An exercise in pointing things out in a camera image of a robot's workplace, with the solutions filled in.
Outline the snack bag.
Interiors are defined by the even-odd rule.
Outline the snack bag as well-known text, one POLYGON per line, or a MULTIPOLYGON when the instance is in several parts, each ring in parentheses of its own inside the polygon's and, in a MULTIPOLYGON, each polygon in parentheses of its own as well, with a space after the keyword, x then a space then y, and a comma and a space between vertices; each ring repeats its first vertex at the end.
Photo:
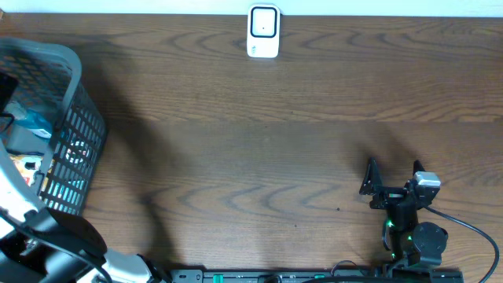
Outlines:
POLYGON ((28 186, 35 183, 35 178, 42 173, 41 166, 44 157, 40 155, 9 154, 9 158, 20 172, 28 186))

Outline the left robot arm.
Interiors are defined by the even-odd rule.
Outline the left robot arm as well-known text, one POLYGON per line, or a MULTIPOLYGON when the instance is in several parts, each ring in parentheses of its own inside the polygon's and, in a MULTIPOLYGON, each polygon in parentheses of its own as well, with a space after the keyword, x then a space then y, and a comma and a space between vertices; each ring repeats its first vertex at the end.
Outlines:
POLYGON ((3 282, 170 282, 142 255, 107 248, 84 218, 48 208, 1 155, 3 282))

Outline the teal mouthwash bottle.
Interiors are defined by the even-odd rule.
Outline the teal mouthwash bottle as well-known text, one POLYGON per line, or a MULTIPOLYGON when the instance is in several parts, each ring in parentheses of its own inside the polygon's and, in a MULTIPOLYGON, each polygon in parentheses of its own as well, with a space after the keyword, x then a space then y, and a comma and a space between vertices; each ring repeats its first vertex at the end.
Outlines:
POLYGON ((52 136, 52 125, 40 113, 25 108, 17 101, 11 101, 6 106, 6 111, 14 117, 14 123, 24 127, 34 135, 43 139, 52 136))

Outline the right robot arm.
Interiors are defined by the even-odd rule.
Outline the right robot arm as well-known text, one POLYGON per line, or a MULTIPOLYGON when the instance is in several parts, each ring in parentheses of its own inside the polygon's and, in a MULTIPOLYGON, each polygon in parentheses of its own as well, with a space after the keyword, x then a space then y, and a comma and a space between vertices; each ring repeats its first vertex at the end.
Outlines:
POLYGON ((413 163, 413 176, 404 186, 386 186, 376 160, 369 159, 359 193, 372 197, 372 209, 385 210, 383 239, 394 261, 407 269, 427 269, 442 262, 448 233, 432 222, 420 222, 417 212, 429 206, 441 187, 437 174, 413 163))

